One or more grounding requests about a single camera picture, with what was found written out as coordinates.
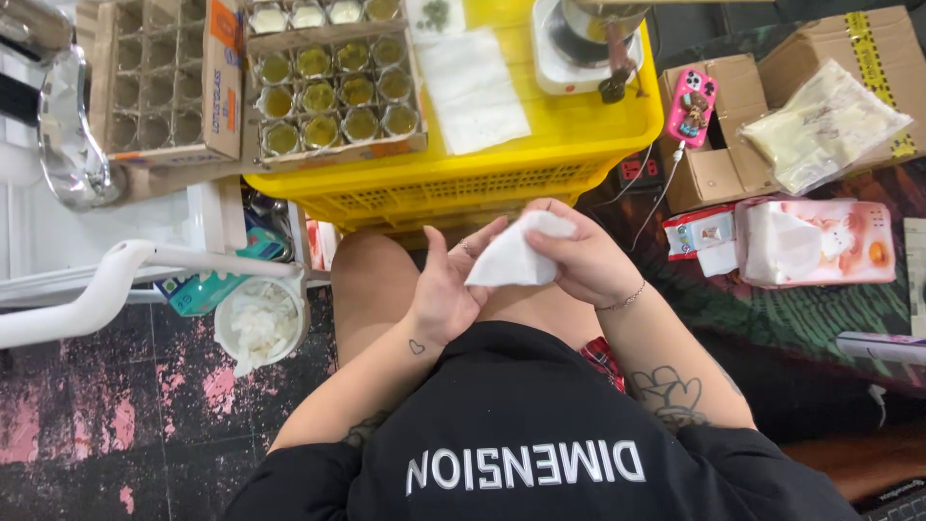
ring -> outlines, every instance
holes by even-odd
[[[469,245],[466,244],[466,241],[460,241],[459,245],[460,245],[461,248],[463,248],[463,251],[465,251],[466,254],[469,255],[469,257],[470,257],[471,259],[475,259],[475,258],[476,258],[476,256],[473,255],[471,251],[469,251]]]

smartphone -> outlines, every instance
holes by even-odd
[[[702,146],[707,140],[707,124],[714,112],[715,99],[716,80],[699,70],[683,70],[672,99],[666,132],[685,142],[688,148]]]

hand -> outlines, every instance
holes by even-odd
[[[494,289],[463,286],[463,283],[476,258],[507,224],[506,217],[499,217],[463,239],[469,252],[457,245],[449,253],[444,236],[436,228],[424,227],[424,234],[428,237],[428,259],[408,312],[416,330],[424,336],[423,340],[417,339],[418,342],[446,346],[476,321]]]
[[[621,304],[643,284],[643,276],[594,221],[556,199],[537,199],[524,212],[548,210],[576,225],[575,234],[555,239],[535,230],[524,238],[537,253],[557,263],[557,284],[596,308]]]

white tube frame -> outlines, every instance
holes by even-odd
[[[205,253],[148,240],[122,241],[103,256],[94,278],[73,302],[0,315],[0,349],[80,337],[99,331],[122,310],[135,272],[145,264],[274,278],[299,277],[305,269],[298,263],[281,264]]]

yellow tape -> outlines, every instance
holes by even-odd
[[[874,34],[871,33],[868,15],[860,11],[849,13],[845,15],[845,25],[848,26],[847,31],[852,50],[856,53],[858,69],[862,73],[862,82],[881,101],[897,110],[897,103],[894,101],[894,95],[891,94],[891,85],[887,83],[887,77],[884,76],[881,56],[878,54],[878,46],[874,43]],[[917,148],[910,134],[900,131],[891,138],[891,151],[895,158],[903,158],[915,154]]]

